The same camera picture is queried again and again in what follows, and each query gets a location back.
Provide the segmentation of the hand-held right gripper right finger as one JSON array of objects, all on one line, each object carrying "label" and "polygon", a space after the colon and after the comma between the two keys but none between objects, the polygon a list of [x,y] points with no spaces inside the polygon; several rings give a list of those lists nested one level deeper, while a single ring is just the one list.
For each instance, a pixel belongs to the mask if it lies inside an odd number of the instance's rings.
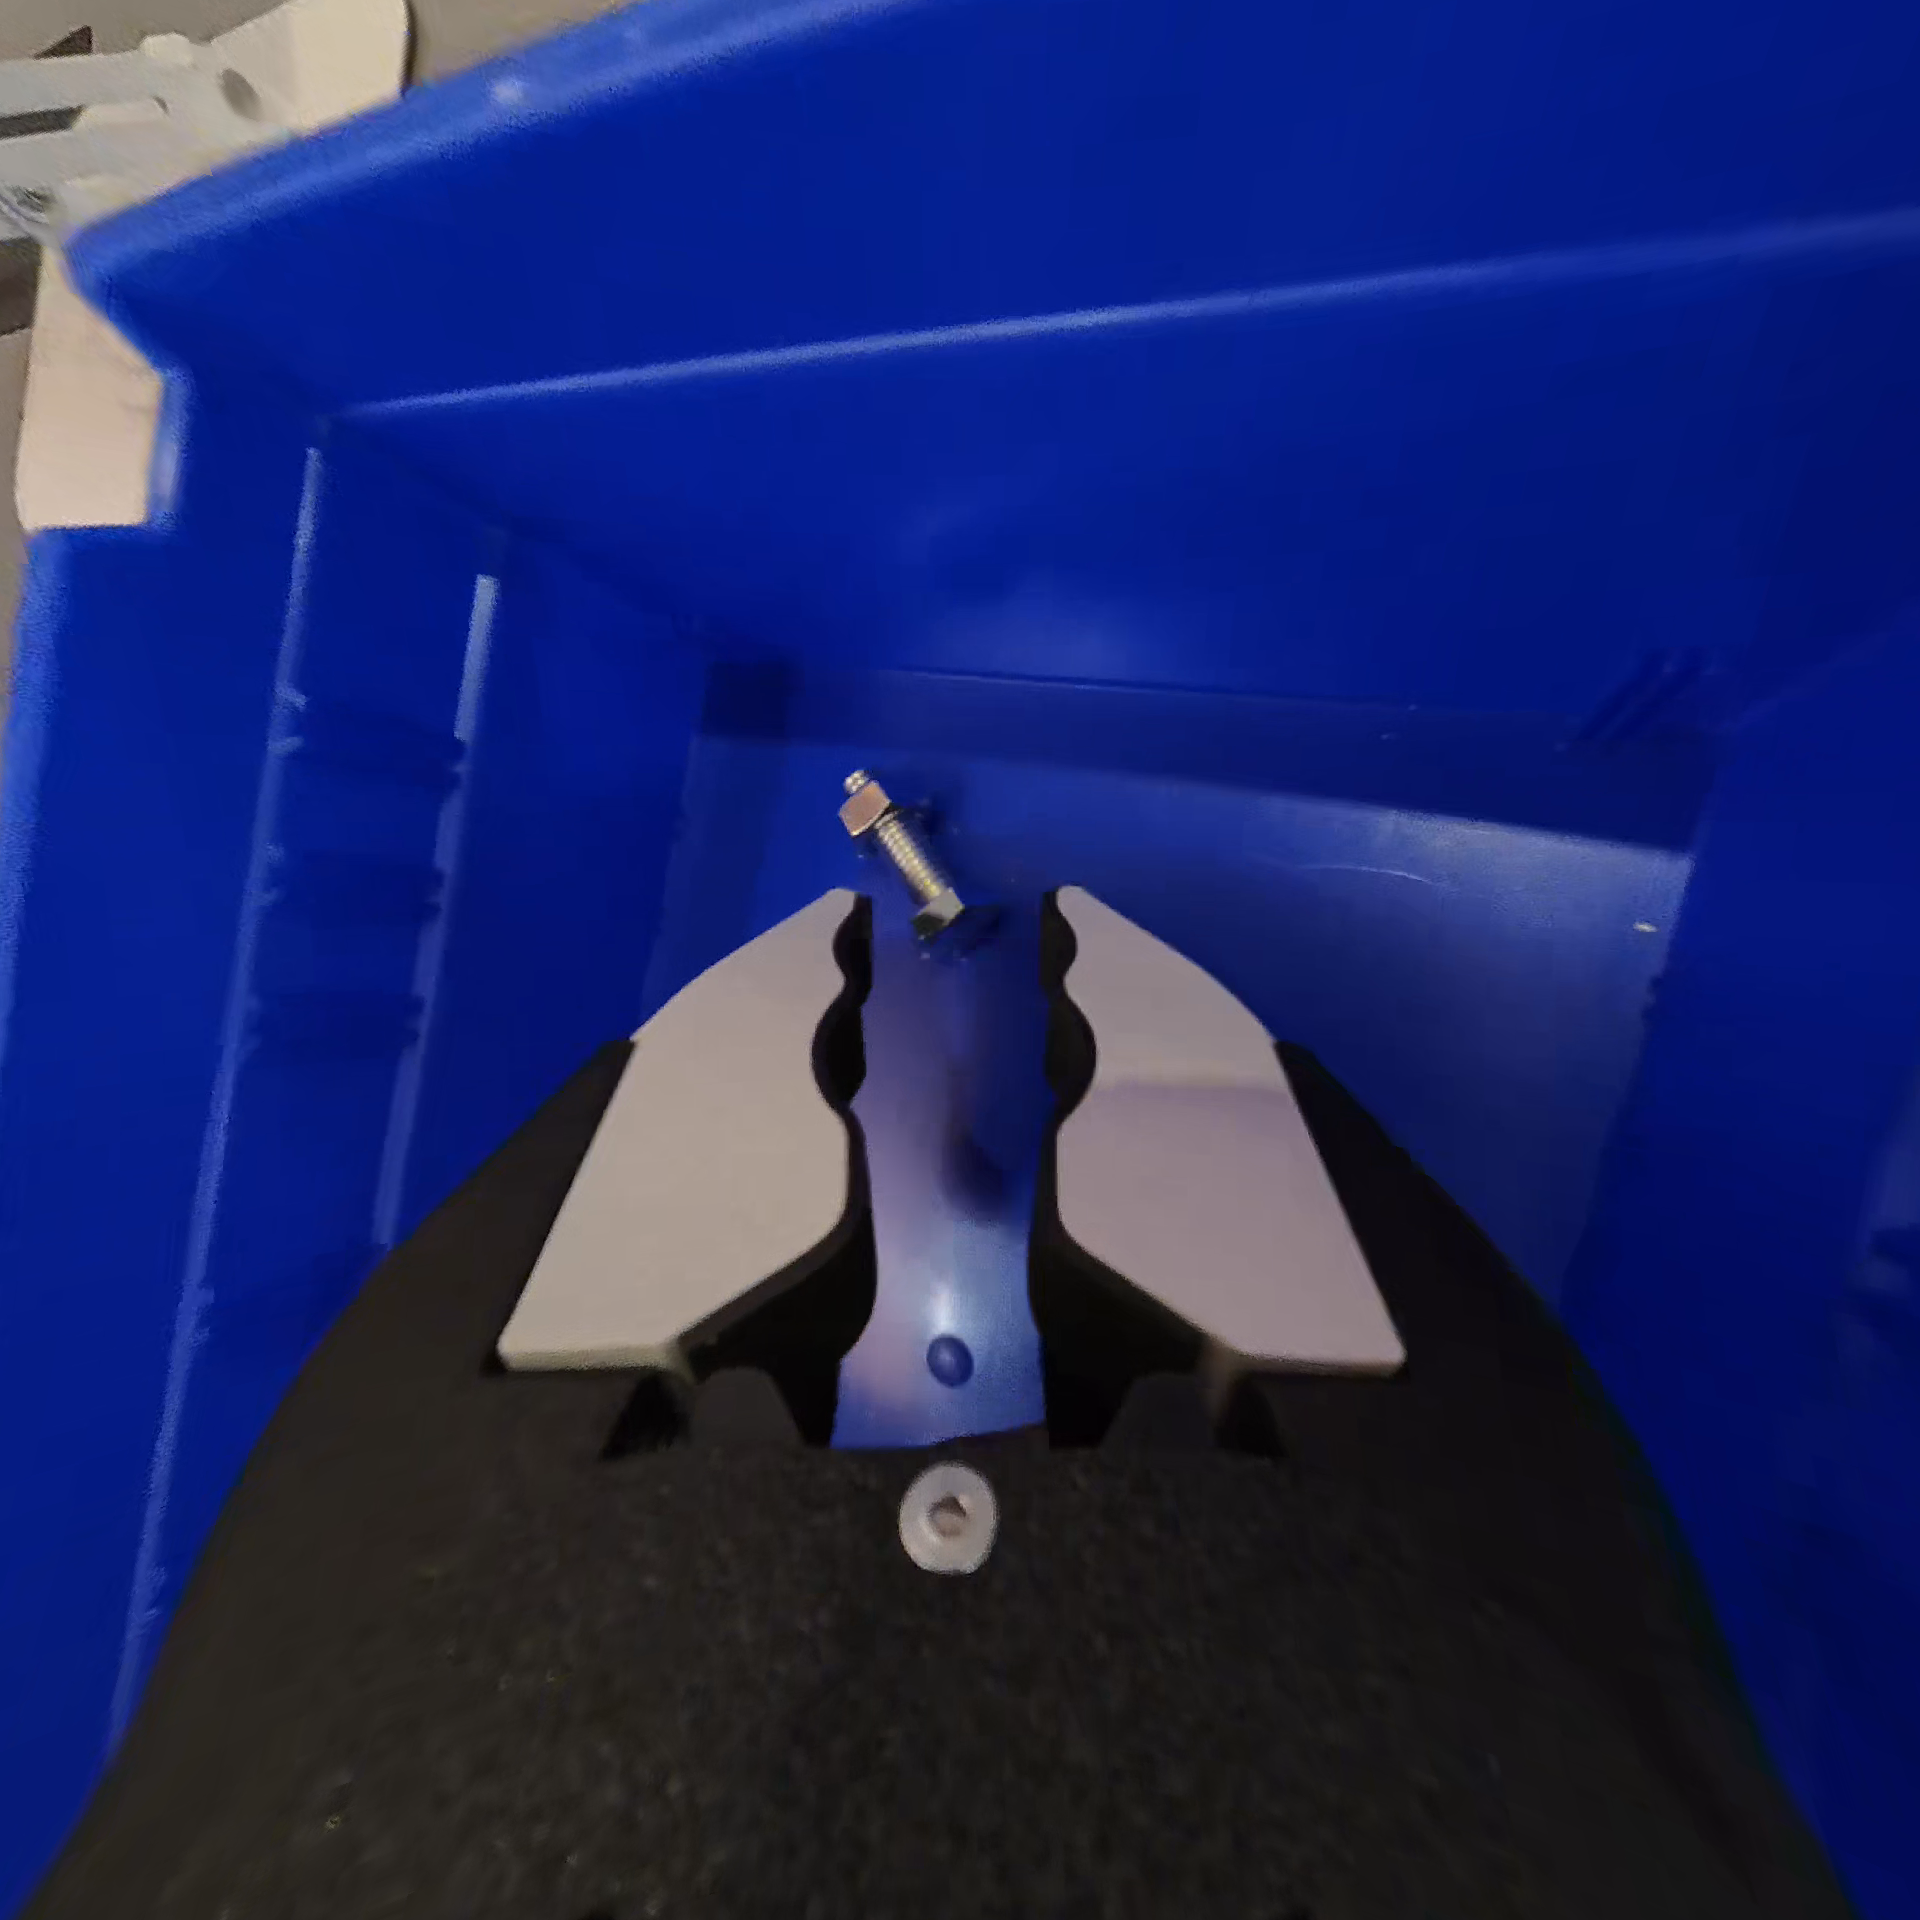
[{"label": "hand-held right gripper right finger", "polygon": [[1039,912],[1046,1439],[1207,1444],[1249,1386],[1379,1384],[1407,1350],[1266,1025],[1087,888]]}]

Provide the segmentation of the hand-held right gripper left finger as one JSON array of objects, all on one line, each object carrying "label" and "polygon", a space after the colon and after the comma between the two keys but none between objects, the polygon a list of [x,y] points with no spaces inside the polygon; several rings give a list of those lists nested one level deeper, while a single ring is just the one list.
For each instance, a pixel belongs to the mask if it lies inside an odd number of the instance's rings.
[{"label": "hand-held right gripper left finger", "polygon": [[757,1375],[828,1450],[876,1305],[873,900],[845,888],[715,961],[630,1035],[495,1343],[509,1375]]}]

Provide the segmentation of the medium silver hex bolt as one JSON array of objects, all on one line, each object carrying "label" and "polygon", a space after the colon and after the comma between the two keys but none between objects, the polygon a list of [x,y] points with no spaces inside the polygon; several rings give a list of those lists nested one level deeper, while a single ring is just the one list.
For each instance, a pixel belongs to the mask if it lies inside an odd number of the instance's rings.
[{"label": "medium silver hex bolt", "polygon": [[[853,770],[844,780],[844,798],[869,783],[882,786],[876,775]],[[947,864],[937,858],[918,814],[899,800],[895,804],[899,817],[876,839],[865,843],[850,839],[850,843],[865,858],[878,859],[902,884],[909,905],[908,926],[918,948],[925,953],[969,951],[997,930],[998,910],[963,894],[954,875],[949,875]]]}]

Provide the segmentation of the blue plastic bin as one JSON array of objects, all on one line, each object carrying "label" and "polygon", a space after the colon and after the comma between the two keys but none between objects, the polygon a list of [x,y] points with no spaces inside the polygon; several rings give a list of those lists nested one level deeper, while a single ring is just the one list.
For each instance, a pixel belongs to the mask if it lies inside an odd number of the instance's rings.
[{"label": "blue plastic bin", "polygon": [[[1915,1915],[1915,6],[637,6],[71,273],[163,402],[17,618],[5,1915]],[[1062,884],[1404,1375],[1049,1440]],[[830,1447],[505,1372],[837,888]]]}]

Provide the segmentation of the white document stand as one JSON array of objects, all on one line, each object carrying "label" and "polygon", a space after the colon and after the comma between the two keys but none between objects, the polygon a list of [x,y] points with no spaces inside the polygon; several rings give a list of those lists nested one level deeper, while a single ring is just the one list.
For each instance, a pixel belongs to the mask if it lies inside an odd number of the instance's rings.
[{"label": "white document stand", "polygon": [[292,2],[215,40],[2,65],[5,241],[39,254],[17,521],[26,535],[148,518],[161,374],[81,292],[75,236],[101,219],[399,97],[403,2]]}]

